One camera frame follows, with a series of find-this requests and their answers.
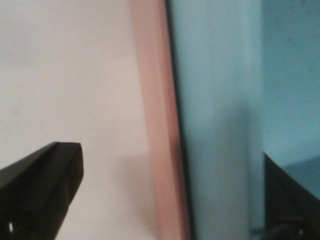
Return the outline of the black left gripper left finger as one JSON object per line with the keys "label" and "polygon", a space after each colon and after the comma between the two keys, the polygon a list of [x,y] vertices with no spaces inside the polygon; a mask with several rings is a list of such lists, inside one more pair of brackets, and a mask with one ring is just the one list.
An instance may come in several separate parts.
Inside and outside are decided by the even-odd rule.
{"label": "black left gripper left finger", "polygon": [[0,170],[0,238],[54,240],[84,176],[80,143],[52,142]]}

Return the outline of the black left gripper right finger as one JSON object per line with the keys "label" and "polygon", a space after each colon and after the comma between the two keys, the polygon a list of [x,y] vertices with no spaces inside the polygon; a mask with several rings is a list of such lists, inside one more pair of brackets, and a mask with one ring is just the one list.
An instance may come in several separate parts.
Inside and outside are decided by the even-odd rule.
{"label": "black left gripper right finger", "polygon": [[318,240],[320,200],[264,154],[265,240]]}

